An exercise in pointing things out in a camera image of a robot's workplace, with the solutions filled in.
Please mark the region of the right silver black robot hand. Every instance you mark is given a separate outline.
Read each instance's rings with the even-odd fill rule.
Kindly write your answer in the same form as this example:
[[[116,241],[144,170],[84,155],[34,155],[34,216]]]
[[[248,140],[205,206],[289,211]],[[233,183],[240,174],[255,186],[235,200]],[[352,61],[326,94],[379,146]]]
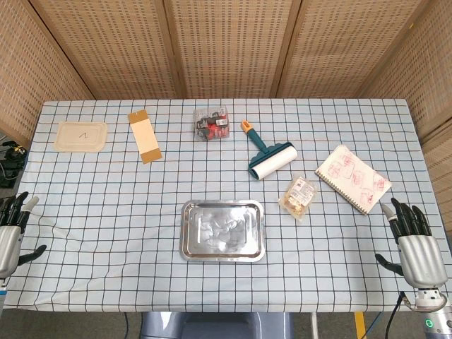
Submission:
[[[399,263],[376,254],[377,262],[393,273],[405,278],[415,289],[434,289],[448,281],[446,267],[439,244],[433,236],[424,213],[417,206],[409,206],[391,199],[394,210],[387,205],[381,209],[389,222],[398,247]]]

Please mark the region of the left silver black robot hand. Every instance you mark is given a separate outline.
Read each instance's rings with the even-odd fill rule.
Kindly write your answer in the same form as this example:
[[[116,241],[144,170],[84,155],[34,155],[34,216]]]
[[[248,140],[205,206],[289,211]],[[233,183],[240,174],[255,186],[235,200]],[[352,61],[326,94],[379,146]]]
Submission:
[[[24,191],[18,196],[1,198],[1,281],[9,278],[18,266],[39,258],[47,249],[43,244],[29,254],[20,255],[30,214],[39,202],[39,198],[33,196],[24,203],[28,195]]]

